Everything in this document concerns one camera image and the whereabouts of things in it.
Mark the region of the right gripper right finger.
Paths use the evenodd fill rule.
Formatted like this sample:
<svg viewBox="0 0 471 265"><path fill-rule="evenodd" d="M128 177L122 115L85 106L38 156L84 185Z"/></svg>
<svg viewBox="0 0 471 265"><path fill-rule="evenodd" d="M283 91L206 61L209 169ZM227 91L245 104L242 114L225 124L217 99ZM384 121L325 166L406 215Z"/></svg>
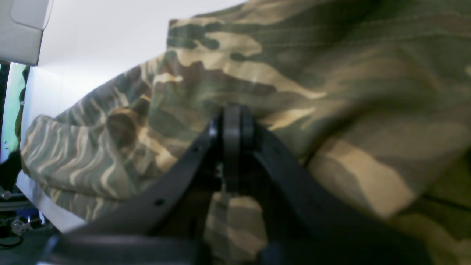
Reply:
<svg viewBox="0 0 471 265"><path fill-rule="evenodd" d="M422 243L360 213L311 179L241 107L241 192L262 208L258 265L429 265Z"/></svg>

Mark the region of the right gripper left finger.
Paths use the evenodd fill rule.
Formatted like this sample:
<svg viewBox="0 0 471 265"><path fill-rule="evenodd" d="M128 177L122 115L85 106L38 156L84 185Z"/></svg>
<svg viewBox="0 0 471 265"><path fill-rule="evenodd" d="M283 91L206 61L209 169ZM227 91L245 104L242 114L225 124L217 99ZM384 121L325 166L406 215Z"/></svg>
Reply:
<svg viewBox="0 0 471 265"><path fill-rule="evenodd" d="M153 186L116 211L78 227L67 235L137 235L152 232L190 191L190 187L198 179L198 171L207 162L217 163L222 160L226 190L238 190L242 147L241 117L241 106L225 107L166 175L159 178Z"/></svg>

